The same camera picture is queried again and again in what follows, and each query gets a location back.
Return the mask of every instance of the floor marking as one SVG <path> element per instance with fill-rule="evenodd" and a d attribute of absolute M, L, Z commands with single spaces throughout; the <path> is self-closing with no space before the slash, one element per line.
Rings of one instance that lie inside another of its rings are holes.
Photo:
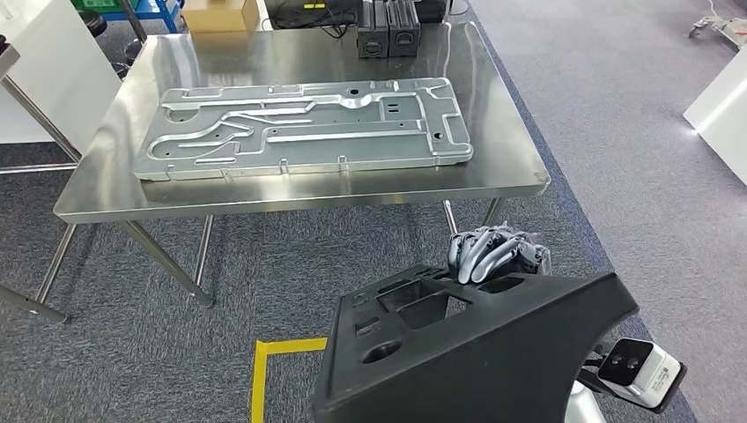
<path fill-rule="evenodd" d="M 249 423 L 264 421 L 264 389 L 267 380 L 267 356 L 272 354 L 309 353 L 323 351 L 327 346 L 326 338 L 294 339 L 291 341 L 262 342 L 256 341 L 255 368 L 252 372 L 252 395 L 249 399 Z"/>

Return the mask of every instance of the black device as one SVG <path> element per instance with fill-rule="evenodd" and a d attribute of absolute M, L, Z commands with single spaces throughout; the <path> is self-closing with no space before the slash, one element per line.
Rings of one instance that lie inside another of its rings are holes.
<path fill-rule="evenodd" d="M 596 374 L 581 370 L 579 382 L 656 413 L 664 411 L 687 373 L 684 363 L 642 339 L 619 339 L 602 356 Z"/>
<path fill-rule="evenodd" d="M 362 0 L 358 14 L 358 57 L 389 56 L 389 25 L 383 0 Z"/>
<path fill-rule="evenodd" d="M 617 275 L 458 284 L 418 265 L 342 297 L 318 423 L 561 423 L 592 346 L 638 310 Z"/>
<path fill-rule="evenodd" d="M 412 0 L 389 0 L 389 57 L 417 56 L 420 45 L 420 21 Z"/>

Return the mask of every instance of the hole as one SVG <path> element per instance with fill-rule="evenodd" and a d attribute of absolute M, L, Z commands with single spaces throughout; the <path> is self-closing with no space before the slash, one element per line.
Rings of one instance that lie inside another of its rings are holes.
<path fill-rule="evenodd" d="M 434 280 L 444 279 L 448 278 L 448 271 L 442 271 L 441 273 L 437 273 L 433 275 Z"/>
<path fill-rule="evenodd" d="M 358 295 L 352 297 L 353 308 L 366 304 L 367 302 L 368 302 L 368 297 L 366 297 L 365 293 L 359 293 Z"/>
<path fill-rule="evenodd" d="M 379 360 L 384 360 L 388 356 L 399 351 L 400 348 L 402 348 L 402 341 L 389 341 L 385 344 L 381 344 L 369 351 L 363 357 L 363 364 L 371 364 Z"/>
<path fill-rule="evenodd" d="M 402 307 L 408 306 L 443 289 L 443 287 L 435 284 L 432 286 L 426 285 L 419 280 L 410 283 L 407 282 L 410 281 L 405 282 L 407 285 L 399 286 L 377 298 L 387 312 L 395 312 Z"/>
<path fill-rule="evenodd" d="M 428 273 L 429 271 L 432 271 L 432 270 L 433 270 L 433 269 L 431 269 L 431 268 L 423 269 L 422 271 L 419 271 L 418 273 L 415 273 L 415 276 L 418 276 L 418 275 L 425 275 L 426 273 Z"/>
<path fill-rule="evenodd" d="M 410 282 L 409 279 L 399 279 L 399 280 L 396 280 L 396 281 L 392 282 L 391 284 L 389 284 L 387 286 L 384 286 L 383 288 L 380 288 L 379 289 L 379 293 L 385 293 L 386 291 L 391 291 L 393 289 L 397 289 L 398 287 L 400 287 L 400 286 L 402 286 L 404 284 L 407 284 L 408 282 Z"/>
<path fill-rule="evenodd" d="M 436 293 L 402 308 L 397 314 L 410 329 L 418 330 L 459 315 L 472 304 L 445 293 Z"/>
<path fill-rule="evenodd" d="M 504 293 L 505 291 L 518 286 L 523 281 L 524 279 L 521 278 L 506 276 L 504 278 L 495 279 L 483 284 L 482 286 L 480 286 L 480 291 L 486 293 Z"/>
<path fill-rule="evenodd" d="M 355 338 L 368 335 L 379 328 L 379 317 L 371 317 L 363 323 L 355 324 Z"/>

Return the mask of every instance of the table leg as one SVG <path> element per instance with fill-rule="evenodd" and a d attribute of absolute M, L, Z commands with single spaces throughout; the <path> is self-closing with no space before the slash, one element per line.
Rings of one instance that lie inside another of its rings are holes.
<path fill-rule="evenodd" d="M 4 286 L 0 286 L 0 298 L 7 300 L 10 304 L 23 308 L 35 315 L 41 315 L 46 317 L 55 323 L 65 323 L 68 320 L 68 315 L 60 313 L 59 311 L 49 308 L 44 304 L 34 301 L 25 295 L 21 295 L 11 289 Z"/>
<path fill-rule="evenodd" d="M 47 269 L 47 274 L 44 275 L 44 279 L 41 281 L 41 287 L 39 288 L 39 292 L 36 294 L 36 300 L 40 304 L 44 304 L 47 302 L 47 297 L 49 296 L 49 290 L 52 289 L 52 284 L 55 283 L 55 278 L 57 278 L 57 273 L 60 272 L 60 266 L 63 264 L 63 259 L 65 258 L 65 255 L 68 254 L 68 249 L 70 248 L 70 242 L 72 241 L 72 236 L 75 234 L 75 230 L 78 228 L 78 225 L 68 225 L 68 227 L 65 229 L 65 233 L 63 234 L 63 238 L 60 240 L 60 245 L 57 247 L 57 251 L 55 252 L 55 256 L 52 257 L 52 263 L 49 264 L 49 268 Z"/>
<path fill-rule="evenodd" d="M 192 278 L 179 267 L 179 264 L 177 264 L 173 258 L 171 258 L 166 251 L 164 251 L 160 245 L 154 240 L 145 230 L 142 226 L 138 225 L 137 222 L 134 221 L 125 221 L 122 222 L 122 227 L 129 233 L 130 236 L 135 238 L 136 240 L 140 241 L 141 244 L 143 244 L 143 247 L 145 247 L 145 250 L 150 254 L 153 258 L 156 259 L 161 265 L 163 265 L 166 270 L 171 273 L 171 275 L 176 278 L 176 280 L 181 283 L 182 286 L 184 286 L 184 289 L 189 292 L 190 295 L 195 297 L 197 302 L 202 304 L 205 307 L 211 307 L 213 304 L 215 304 L 215 300 L 210 297 L 207 293 L 205 293 L 202 289 L 200 289 L 199 286 L 195 285 L 195 282 L 192 280 Z"/>
<path fill-rule="evenodd" d="M 444 213 L 446 214 L 446 222 L 448 223 L 448 231 L 454 235 L 457 232 L 456 220 L 454 220 L 454 213 L 451 211 L 451 202 L 444 200 Z"/>
<path fill-rule="evenodd" d="M 205 218 L 205 226 L 203 226 L 203 237 L 200 239 L 200 249 L 197 251 L 197 264 L 195 264 L 195 285 L 200 286 L 203 284 L 203 270 L 205 267 L 205 257 L 208 255 L 208 244 L 210 243 L 210 234 L 212 231 L 213 215 L 208 215 Z"/>
<path fill-rule="evenodd" d="M 495 219 L 498 217 L 498 213 L 503 208 L 503 203 L 505 202 L 505 198 L 493 198 L 490 207 L 488 207 L 488 212 L 485 214 L 483 226 L 492 226 L 495 224 Z"/>

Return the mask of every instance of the black box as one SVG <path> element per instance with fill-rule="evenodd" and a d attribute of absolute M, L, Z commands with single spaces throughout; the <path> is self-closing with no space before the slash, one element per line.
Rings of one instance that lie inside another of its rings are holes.
<path fill-rule="evenodd" d="M 420 21 L 412 0 L 389 0 L 389 57 L 417 56 Z"/>
<path fill-rule="evenodd" d="M 363 0 L 358 14 L 358 58 L 389 56 L 387 8 L 381 0 Z"/>

